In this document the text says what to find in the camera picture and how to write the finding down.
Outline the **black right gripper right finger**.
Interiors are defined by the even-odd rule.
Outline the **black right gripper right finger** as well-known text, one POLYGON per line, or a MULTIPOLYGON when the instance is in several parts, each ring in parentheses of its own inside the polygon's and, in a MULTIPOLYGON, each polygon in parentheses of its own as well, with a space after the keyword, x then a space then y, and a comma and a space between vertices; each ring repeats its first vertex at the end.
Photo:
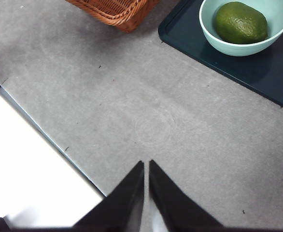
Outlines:
POLYGON ((154 161, 149 191, 170 232, 225 232, 226 227, 191 200, 154 161))

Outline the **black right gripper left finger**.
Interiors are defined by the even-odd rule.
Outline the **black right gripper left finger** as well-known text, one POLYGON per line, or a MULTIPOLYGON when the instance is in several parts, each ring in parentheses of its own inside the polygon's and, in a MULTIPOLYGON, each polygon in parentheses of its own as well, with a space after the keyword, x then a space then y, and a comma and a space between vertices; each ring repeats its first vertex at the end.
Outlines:
POLYGON ((115 189, 70 229, 71 232, 138 232, 144 202, 144 163, 139 161, 115 189))

